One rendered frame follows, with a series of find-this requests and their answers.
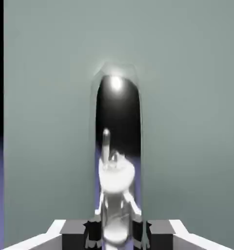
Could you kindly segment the curved shiny metal handle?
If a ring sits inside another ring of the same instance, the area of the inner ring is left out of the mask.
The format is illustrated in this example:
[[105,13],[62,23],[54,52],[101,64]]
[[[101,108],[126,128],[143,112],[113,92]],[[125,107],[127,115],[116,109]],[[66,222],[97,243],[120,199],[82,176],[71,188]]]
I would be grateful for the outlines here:
[[136,69],[106,62],[93,79],[95,217],[88,246],[145,250],[141,174],[142,115]]

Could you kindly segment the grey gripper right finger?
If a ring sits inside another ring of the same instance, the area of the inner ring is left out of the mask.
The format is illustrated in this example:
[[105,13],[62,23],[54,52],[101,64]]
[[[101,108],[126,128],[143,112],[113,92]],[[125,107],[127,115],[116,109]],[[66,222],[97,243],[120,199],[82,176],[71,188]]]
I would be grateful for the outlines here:
[[132,222],[131,250],[233,250],[190,233],[181,220],[147,220]]

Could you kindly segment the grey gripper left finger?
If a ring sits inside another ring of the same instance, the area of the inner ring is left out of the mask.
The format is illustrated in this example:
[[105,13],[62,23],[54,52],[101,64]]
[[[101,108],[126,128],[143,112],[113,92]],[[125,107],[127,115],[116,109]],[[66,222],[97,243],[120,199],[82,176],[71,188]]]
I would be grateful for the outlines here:
[[101,221],[54,220],[46,233],[2,250],[102,250]]

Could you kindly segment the grey-green cabinet door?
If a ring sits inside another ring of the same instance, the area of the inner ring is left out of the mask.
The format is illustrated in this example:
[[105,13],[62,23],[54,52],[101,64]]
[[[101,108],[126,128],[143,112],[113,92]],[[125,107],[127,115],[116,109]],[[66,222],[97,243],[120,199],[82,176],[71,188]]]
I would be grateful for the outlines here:
[[4,244],[87,217],[90,92],[136,67],[148,219],[234,250],[234,0],[4,0]]

